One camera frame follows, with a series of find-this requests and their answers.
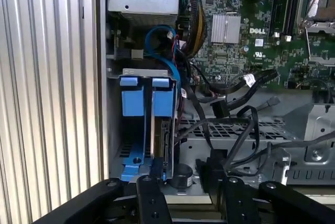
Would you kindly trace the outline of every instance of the capacitor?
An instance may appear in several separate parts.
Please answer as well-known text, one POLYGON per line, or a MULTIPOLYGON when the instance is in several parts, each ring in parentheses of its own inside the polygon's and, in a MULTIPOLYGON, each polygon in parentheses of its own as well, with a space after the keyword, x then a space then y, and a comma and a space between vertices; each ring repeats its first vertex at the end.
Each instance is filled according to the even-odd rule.
POLYGON ((243 51, 244 51, 245 53, 247 53, 247 52, 249 51, 249 46, 248 46, 248 45, 244 45, 244 46, 243 46, 243 51))
POLYGON ((176 189, 186 189, 193 184, 193 170, 186 164, 178 164, 174 167, 170 185, 176 189))

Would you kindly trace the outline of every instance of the yellow wire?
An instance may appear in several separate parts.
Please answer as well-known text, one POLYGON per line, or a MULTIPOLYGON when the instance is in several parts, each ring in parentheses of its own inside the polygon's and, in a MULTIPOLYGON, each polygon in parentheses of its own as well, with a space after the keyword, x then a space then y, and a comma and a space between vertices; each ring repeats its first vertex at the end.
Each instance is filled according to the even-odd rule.
POLYGON ((198 32, 197 32, 197 37, 195 39, 195 43, 194 43, 194 48, 192 51, 192 55, 194 55, 196 53, 196 49, 198 49, 198 45, 200 43, 200 38, 201 38, 201 34, 202 34, 202 27, 203 27, 203 14, 201 12, 201 7, 200 4, 198 4, 198 8, 199 8, 199 23, 198 23, 198 32))

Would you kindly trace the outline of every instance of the motherboard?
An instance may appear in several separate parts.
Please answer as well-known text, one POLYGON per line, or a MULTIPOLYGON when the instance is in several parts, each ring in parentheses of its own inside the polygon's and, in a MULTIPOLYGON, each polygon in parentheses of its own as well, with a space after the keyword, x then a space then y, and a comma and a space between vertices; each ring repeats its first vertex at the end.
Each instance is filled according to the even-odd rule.
POLYGON ((310 80, 317 79, 333 90, 335 33, 309 30, 320 26, 309 17, 299 26, 296 14, 306 13, 309 5, 317 14, 323 9, 328 17, 322 22, 334 28, 335 2, 289 1, 202 0, 207 38, 193 61, 213 84, 228 84, 237 75, 277 69, 278 78, 266 84, 269 88, 312 89, 310 80), (291 28, 287 25, 290 14, 291 28))

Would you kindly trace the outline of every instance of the blue drive bracket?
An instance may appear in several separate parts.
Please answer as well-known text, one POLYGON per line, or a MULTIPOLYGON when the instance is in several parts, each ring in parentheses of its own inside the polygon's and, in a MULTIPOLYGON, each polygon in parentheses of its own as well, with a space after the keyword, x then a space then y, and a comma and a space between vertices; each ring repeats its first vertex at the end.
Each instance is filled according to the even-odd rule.
POLYGON ((121 175, 121 180, 129 182, 134 176, 140 175, 140 166, 144 164, 147 114, 144 106, 144 86, 141 86, 140 89, 138 89, 138 77, 121 77, 120 86, 123 89, 130 89, 121 92, 123 116, 143 117, 144 121, 143 137, 134 140, 129 157, 123 160, 124 170, 121 175))
POLYGON ((143 139, 135 140, 130 149, 128 158, 125 158, 123 165, 124 171, 121 174, 121 180, 129 182, 131 178, 139 174, 140 166, 144 164, 146 154, 146 129, 147 129, 147 114, 144 112, 144 135, 143 139))
MULTIPOLYGON (((120 86, 137 87, 138 77, 121 77, 120 86)), ((144 116, 144 87, 131 91, 122 91, 122 114, 125 117, 144 116)))
POLYGON ((173 117, 174 91, 173 88, 169 89, 169 79, 152 79, 152 87, 154 88, 152 92, 153 115, 155 117, 173 117))

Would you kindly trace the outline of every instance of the side panel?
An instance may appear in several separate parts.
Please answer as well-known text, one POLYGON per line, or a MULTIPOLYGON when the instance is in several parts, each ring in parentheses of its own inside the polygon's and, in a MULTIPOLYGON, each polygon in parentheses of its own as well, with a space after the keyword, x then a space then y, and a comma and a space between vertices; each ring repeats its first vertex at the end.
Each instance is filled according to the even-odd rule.
POLYGON ((1 224, 30 223, 108 171, 95 7, 96 0, 0 0, 1 224))

